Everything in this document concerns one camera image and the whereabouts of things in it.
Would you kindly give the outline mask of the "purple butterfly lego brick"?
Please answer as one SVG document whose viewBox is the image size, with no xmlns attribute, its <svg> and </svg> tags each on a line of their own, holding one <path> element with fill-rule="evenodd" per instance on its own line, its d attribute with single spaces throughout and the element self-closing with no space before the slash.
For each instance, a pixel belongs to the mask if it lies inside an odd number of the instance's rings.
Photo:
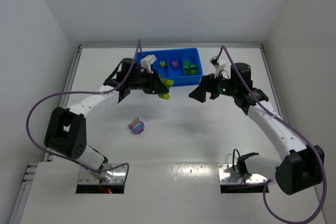
<svg viewBox="0 0 336 224">
<path fill-rule="evenodd" d="M 179 67 L 179 64 L 177 63 L 175 59 L 172 59 L 170 63 L 173 69 L 177 69 Z"/>
</svg>

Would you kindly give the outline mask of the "green curved lego brick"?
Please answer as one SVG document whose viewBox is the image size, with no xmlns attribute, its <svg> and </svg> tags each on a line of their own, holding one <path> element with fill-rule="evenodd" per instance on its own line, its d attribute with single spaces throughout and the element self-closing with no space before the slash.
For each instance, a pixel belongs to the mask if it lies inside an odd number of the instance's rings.
<svg viewBox="0 0 336 224">
<path fill-rule="evenodd" d="M 188 60 L 183 61 L 183 68 L 189 68 L 190 67 L 190 63 Z"/>
</svg>

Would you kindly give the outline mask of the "purple paw lego brick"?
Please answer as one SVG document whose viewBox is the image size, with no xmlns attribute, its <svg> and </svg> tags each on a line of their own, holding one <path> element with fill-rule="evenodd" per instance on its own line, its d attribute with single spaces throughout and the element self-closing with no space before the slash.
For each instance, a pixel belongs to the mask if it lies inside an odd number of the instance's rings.
<svg viewBox="0 0 336 224">
<path fill-rule="evenodd" d="M 144 131 L 145 129 L 145 125 L 143 122 L 139 121 L 138 123 L 136 123 L 132 128 L 131 128 L 131 132 L 133 134 L 140 134 Z"/>
</svg>

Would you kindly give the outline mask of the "lime green lego stack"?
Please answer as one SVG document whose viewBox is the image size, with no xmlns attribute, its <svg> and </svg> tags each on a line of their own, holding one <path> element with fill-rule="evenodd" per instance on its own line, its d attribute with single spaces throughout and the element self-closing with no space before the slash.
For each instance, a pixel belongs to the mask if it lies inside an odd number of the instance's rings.
<svg viewBox="0 0 336 224">
<path fill-rule="evenodd" d="M 161 82 L 162 82 L 168 89 L 174 85 L 174 81 L 173 81 L 173 80 L 170 80 L 170 79 L 164 79 L 164 78 L 161 78 L 160 80 L 161 80 Z"/>
</svg>

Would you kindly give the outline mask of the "lime long lego brick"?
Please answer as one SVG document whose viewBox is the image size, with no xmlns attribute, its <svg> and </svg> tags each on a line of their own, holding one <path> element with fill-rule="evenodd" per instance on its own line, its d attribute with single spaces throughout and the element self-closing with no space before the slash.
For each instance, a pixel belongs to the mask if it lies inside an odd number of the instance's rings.
<svg viewBox="0 0 336 224">
<path fill-rule="evenodd" d="M 162 93 L 162 94 L 159 94 L 158 96 L 161 99 L 165 99 L 165 100 L 169 100 L 170 99 L 170 95 L 168 93 Z"/>
</svg>

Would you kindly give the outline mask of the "purple butterfly top brick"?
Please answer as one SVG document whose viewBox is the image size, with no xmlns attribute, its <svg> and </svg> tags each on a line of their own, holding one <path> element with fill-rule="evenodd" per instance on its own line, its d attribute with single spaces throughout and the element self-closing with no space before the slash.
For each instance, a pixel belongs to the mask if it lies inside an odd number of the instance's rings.
<svg viewBox="0 0 336 224">
<path fill-rule="evenodd" d="M 131 129 L 134 125 L 136 125 L 139 122 L 139 118 L 134 119 L 129 125 L 128 127 Z"/>
</svg>

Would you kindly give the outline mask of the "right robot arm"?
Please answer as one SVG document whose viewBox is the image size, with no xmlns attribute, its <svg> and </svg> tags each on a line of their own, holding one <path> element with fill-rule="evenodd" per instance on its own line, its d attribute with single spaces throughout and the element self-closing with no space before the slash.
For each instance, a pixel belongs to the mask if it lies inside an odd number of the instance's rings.
<svg viewBox="0 0 336 224">
<path fill-rule="evenodd" d="M 263 175 L 275 181 L 287 195 L 292 195 L 323 181 L 319 160 L 324 151 L 310 148 L 302 138 L 276 119 L 274 109 L 262 90 L 253 87 L 250 65 L 236 63 L 230 68 L 230 78 L 219 73 L 202 76 L 199 86 L 189 97 L 201 103 L 206 94 L 214 100 L 220 95 L 234 99 L 235 104 L 253 120 L 268 137 L 279 154 L 280 162 L 263 158 L 256 152 L 238 157 L 235 171 L 240 176 Z"/>
</svg>

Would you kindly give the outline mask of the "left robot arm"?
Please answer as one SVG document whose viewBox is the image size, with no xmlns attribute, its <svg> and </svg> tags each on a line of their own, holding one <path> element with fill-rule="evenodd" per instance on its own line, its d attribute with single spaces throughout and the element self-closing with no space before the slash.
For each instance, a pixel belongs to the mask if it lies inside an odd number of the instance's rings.
<svg viewBox="0 0 336 224">
<path fill-rule="evenodd" d="M 87 123 L 112 105 L 120 103 L 131 90 L 168 98 L 173 81 L 160 77 L 156 70 L 124 58 L 98 91 L 67 108 L 53 110 L 44 145 L 63 157 L 96 173 L 107 167 L 108 159 L 87 143 Z"/>
</svg>

